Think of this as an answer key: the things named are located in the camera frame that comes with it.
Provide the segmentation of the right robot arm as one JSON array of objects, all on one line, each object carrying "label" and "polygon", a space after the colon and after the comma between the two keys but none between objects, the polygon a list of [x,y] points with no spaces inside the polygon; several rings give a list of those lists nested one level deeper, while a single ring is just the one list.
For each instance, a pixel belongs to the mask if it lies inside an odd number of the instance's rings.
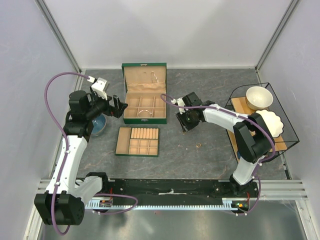
[{"label": "right robot arm", "polygon": [[253,180],[257,165],[275,146],[263,117],[258,113],[237,113],[210,100],[203,102],[194,92],[170,102],[179,107],[176,117],[184,132],[202,122],[215,124],[233,133],[239,162],[229,178],[229,191],[235,197],[242,196]]}]

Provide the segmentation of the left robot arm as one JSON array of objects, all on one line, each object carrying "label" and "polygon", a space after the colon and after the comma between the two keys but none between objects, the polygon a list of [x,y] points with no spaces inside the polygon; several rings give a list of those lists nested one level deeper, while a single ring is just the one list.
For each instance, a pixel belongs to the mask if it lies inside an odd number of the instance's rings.
[{"label": "left robot arm", "polygon": [[34,199],[45,225],[78,226],[94,195],[104,197],[109,193],[106,173],[90,172],[77,186],[77,172],[94,128],[93,120],[101,115],[120,118],[128,107],[117,95],[102,98],[96,91],[84,90],[72,92],[68,104],[70,110],[62,128],[62,148],[55,172],[44,193],[36,194]]}]

